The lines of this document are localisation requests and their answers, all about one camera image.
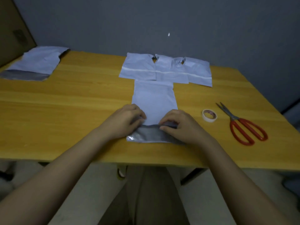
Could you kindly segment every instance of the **roll of tape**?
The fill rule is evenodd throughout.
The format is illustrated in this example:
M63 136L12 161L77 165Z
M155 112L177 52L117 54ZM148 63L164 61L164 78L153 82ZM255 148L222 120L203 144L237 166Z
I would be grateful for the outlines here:
M212 115L212 118L206 117L205 113ZM210 109L205 109L205 110L202 111L202 117L207 122L214 122L217 119L218 116L214 111L212 111Z

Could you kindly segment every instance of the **hand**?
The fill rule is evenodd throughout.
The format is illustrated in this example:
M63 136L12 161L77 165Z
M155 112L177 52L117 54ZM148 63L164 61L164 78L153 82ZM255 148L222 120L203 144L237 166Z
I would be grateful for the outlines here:
M159 122L160 125L166 121L174 121L178 123L177 129L167 126L161 126L160 129L189 144L201 144L204 142L215 141L215 139L206 132L197 121L183 110L169 111Z
M137 105L128 104L116 110L98 128L102 130L107 140L112 140L129 135L146 118L145 113Z

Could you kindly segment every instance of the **olive green pants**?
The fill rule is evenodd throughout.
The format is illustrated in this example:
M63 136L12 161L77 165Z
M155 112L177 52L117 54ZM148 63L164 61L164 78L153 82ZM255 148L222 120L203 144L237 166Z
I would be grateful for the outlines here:
M126 179L99 225L189 224L176 186L165 167L128 166Z

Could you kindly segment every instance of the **forearm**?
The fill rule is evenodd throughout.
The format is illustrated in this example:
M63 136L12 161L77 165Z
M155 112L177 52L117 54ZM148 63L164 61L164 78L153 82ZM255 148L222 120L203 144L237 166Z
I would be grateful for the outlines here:
M289 224L268 196L235 164L217 141L200 143L209 168L237 224Z
M47 224L106 143L98 131L94 129L7 196L0 203L0 223Z

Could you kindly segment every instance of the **gray wall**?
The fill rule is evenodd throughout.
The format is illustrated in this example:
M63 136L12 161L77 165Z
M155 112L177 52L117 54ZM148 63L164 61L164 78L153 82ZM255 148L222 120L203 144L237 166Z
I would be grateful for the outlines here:
M279 111L300 97L299 0L14 1L38 45L199 58L238 68Z

